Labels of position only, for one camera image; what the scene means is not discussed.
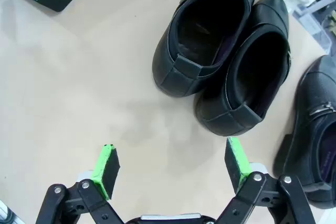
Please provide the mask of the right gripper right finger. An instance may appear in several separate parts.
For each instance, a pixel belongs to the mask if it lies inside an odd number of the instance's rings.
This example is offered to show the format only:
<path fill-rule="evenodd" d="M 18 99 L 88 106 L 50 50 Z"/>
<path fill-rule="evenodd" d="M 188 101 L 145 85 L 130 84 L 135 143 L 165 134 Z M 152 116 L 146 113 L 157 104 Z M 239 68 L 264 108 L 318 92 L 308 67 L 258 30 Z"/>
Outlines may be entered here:
<path fill-rule="evenodd" d="M 315 223 L 298 177 L 253 171 L 236 137 L 226 141 L 225 165 L 235 191 L 215 223 L 246 223 L 256 206 L 266 207 L 274 223 Z"/>

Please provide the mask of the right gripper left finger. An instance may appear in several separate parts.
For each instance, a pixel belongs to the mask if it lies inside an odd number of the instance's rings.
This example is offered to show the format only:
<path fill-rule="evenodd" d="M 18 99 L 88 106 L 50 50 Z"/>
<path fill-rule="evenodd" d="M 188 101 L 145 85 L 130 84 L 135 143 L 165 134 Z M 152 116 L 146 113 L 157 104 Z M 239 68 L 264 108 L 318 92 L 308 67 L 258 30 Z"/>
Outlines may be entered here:
<path fill-rule="evenodd" d="M 77 223 L 83 214 L 95 223 L 123 223 L 108 203 L 119 168 L 117 149 L 104 145 L 90 178 L 70 188 L 53 184 L 47 189 L 36 223 Z"/>

